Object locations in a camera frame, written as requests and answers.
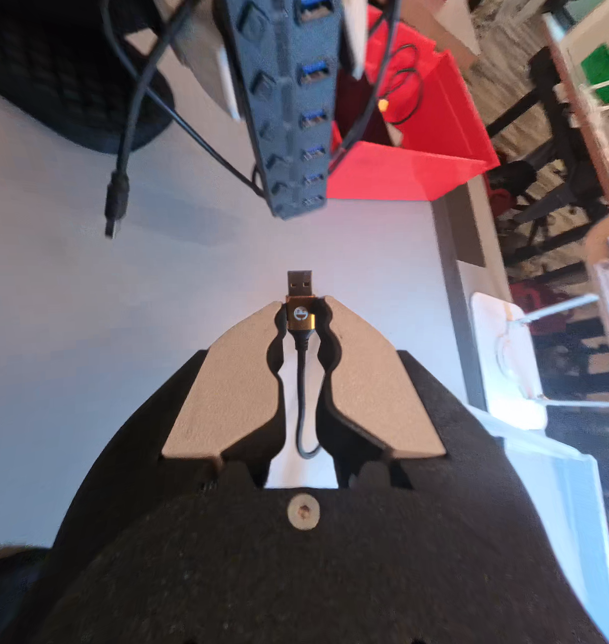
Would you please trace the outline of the black usb hub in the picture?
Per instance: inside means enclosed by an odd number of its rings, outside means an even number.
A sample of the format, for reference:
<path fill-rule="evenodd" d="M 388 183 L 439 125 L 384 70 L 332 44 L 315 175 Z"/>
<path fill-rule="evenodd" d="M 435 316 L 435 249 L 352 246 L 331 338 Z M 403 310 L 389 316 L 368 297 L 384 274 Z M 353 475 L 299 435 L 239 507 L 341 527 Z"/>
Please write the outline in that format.
<path fill-rule="evenodd" d="M 341 1 L 221 1 L 262 189 L 289 220 L 326 205 Z"/>

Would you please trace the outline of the red bag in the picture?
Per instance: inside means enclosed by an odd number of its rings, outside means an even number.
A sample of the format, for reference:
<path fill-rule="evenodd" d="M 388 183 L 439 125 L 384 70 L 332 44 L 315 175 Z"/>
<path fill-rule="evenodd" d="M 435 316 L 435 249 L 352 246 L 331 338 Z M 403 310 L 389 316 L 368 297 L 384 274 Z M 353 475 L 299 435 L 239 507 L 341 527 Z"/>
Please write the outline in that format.
<path fill-rule="evenodd" d="M 525 313 L 557 303 L 557 295 L 548 286 L 535 284 L 531 280 L 511 283 L 509 288 L 512 301 Z M 557 331 L 557 324 L 556 321 L 543 318 L 530 324 L 530 332 L 534 336 L 550 335 Z"/>

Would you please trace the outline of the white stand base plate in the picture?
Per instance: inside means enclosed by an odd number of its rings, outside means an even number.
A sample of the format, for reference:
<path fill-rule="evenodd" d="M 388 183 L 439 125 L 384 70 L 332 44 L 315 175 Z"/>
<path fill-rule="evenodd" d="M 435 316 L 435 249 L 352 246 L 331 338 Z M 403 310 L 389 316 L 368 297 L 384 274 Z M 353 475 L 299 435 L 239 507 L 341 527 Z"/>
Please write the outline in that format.
<path fill-rule="evenodd" d="M 519 322 L 523 310 L 480 292 L 470 298 L 474 332 L 487 412 L 524 431 L 543 431 L 547 410 L 532 336 Z"/>

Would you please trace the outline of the clear plastic bin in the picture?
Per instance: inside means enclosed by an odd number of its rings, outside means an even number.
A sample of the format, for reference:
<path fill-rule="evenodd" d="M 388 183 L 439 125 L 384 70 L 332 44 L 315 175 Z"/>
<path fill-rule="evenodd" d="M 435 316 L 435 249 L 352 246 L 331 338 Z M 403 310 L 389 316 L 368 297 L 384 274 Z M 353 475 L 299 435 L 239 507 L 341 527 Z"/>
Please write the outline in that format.
<path fill-rule="evenodd" d="M 534 503 L 550 546 L 582 607 L 609 642 L 609 530 L 596 459 L 466 405 L 505 455 Z"/>

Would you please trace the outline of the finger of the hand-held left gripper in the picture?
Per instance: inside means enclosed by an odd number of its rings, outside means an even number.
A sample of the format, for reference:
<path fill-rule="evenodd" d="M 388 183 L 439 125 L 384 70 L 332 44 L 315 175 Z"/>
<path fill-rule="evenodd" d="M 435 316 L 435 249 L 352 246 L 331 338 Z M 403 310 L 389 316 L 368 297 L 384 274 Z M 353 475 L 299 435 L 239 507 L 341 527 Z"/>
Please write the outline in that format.
<path fill-rule="evenodd" d="M 368 38 L 367 1 L 342 1 L 342 68 L 362 78 Z"/>
<path fill-rule="evenodd" d="M 200 1 L 176 37 L 176 56 L 198 85 L 233 120 L 241 120 L 228 52 L 213 14 L 213 1 Z"/>

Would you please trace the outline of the wooden table with black legs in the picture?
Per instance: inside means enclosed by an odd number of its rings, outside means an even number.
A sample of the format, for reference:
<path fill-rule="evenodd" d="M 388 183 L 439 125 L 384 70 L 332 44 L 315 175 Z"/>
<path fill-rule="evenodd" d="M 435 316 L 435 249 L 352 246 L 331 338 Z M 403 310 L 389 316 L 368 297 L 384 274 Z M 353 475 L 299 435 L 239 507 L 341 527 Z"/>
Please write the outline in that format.
<path fill-rule="evenodd" d="M 528 64 L 533 89 L 486 130 L 493 138 L 536 104 L 541 104 L 549 121 L 551 137 L 534 150 L 528 160 L 536 163 L 537 170 L 560 160 L 566 174 L 563 183 L 541 199 L 529 202 L 513 222 L 517 226 L 532 223 L 531 230 L 537 232 L 553 212 L 568 206 L 584 210 L 588 222 L 549 237 L 540 245 L 535 245 L 530 237 L 525 246 L 503 255 L 506 267 L 582 240 L 591 248 L 585 252 L 587 263 L 594 264 L 607 257 L 609 160 L 600 138 L 605 123 L 603 106 L 595 106 L 591 101 L 594 86 L 579 83 L 563 47 L 563 38 L 556 33 L 560 27 L 557 18 L 544 12 L 542 20 L 548 46 L 536 53 Z"/>

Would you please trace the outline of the black seat cushion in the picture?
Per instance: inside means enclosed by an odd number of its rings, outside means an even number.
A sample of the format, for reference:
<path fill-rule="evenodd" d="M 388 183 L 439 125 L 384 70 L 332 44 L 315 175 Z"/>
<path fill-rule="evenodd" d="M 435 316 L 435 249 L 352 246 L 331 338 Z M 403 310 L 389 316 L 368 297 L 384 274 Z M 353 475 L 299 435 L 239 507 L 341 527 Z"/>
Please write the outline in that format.
<path fill-rule="evenodd" d="M 61 137 L 115 155 L 135 82 L 100 1 L 0 1 L 0 95 Z"/>

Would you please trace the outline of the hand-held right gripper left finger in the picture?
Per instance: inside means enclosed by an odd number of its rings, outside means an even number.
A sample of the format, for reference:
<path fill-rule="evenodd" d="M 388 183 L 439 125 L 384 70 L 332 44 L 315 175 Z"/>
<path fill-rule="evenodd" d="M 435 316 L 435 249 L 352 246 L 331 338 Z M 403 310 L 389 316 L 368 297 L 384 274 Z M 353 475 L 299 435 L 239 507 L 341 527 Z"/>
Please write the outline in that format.
<path fill-rule="evenodd" d="M 164 458 L 222 461 L 227 449 L 275 416 L 278 382 L 268 351 L 282 307 L 270 302 L 210 346 L 164 443 Z"/>

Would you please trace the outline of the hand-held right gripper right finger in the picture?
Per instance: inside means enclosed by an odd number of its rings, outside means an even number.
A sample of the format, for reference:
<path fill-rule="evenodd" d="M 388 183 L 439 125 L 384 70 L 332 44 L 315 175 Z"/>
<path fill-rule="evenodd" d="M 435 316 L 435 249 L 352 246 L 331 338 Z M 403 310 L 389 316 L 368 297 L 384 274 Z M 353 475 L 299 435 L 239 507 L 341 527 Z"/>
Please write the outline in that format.
<path fill-rule="evenodd" d="M 394 345 L 334 297 L 318 316 L 324 410 L 393 459 L 445 456 L 445 447 Z"/>

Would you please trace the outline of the green box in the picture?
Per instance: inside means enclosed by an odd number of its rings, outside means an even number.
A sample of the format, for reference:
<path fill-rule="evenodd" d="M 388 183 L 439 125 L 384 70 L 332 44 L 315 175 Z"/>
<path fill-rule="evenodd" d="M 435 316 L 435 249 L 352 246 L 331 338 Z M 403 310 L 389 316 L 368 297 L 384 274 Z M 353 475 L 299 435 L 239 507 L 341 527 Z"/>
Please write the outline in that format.
<path fill-rule="evenodd" d="M 591 86 L 602 85 L 594 89 L 596 97 L 605 105 L 609 104 L 609 46 L 598 45 L 581 62 L 581 68 Z"/>

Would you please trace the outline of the red plastic bin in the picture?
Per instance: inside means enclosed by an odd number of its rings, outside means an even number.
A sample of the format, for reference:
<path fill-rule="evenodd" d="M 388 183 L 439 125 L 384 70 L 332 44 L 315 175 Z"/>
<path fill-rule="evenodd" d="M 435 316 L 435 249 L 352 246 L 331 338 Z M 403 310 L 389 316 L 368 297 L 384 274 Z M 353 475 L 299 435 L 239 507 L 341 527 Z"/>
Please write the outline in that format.
<path fill-rule="evenodd" d="M 429 202 L 497 165 L 453 54 L 399 22 L 373 115 L 327 197 Z"/>

